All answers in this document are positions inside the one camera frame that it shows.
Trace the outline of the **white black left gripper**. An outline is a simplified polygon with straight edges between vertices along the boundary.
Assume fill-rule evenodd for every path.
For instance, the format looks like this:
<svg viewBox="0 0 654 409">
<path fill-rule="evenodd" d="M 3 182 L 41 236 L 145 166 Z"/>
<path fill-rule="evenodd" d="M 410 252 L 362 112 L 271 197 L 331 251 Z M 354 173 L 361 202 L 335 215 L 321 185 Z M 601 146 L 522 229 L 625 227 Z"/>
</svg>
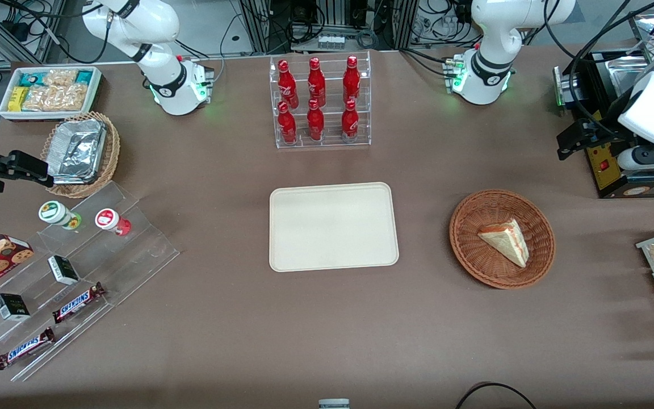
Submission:
<svg viewBox="0 0 654 409">
<path fill-rule="evenodd" d="M 591 145 L 602 145 L 605 143 L 624 143 L 635 145 L 635 135 L 625 126 L 620 124 L 619 116 L 623 111 L 608 111 L 602 116 L 600 111 L 595 111 L 592 119 L 600 125 L 593 125 L 590 121 L 575 121 L 566 127 L 563 132 L 556 135 L 556 155 L 558 160 L 565 161 L 576 151 L 591 147 Z M 654 145 L 639 145 L 626 149 L 616 158 L 618 165 L 623 170 L 654 170 Z"/>
</svg>

